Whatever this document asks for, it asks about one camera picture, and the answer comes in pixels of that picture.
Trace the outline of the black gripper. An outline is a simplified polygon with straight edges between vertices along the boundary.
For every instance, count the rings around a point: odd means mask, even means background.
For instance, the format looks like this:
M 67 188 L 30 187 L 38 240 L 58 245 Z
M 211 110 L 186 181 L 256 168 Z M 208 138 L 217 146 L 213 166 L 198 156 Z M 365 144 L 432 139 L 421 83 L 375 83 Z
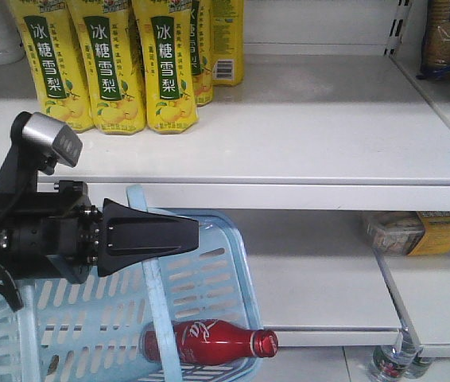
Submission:
M 83 283 L 96 256 L 98 275 L 108 276 L 199 247 L 197 220 L 106 199 L 99 223 L 101 213 L 90 202 L 85 182 L 61 180 L 57 186 L 55 192 L 24 193 L 0 224 L 0 264 L 15 279 Z

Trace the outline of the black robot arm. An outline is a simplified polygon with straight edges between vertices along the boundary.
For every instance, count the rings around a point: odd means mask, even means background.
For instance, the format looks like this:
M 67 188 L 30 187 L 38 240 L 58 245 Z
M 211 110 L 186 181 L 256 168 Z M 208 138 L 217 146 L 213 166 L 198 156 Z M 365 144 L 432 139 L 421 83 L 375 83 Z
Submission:
M 0 295 L 24 306 L 16 282 L 64 279 L 82 284 L 151 258 L 196 250 L 199 223 L 132 209 L 105 199 L 98 209 L 87 184 L 59 181 L 55 192 L 0 194 Z

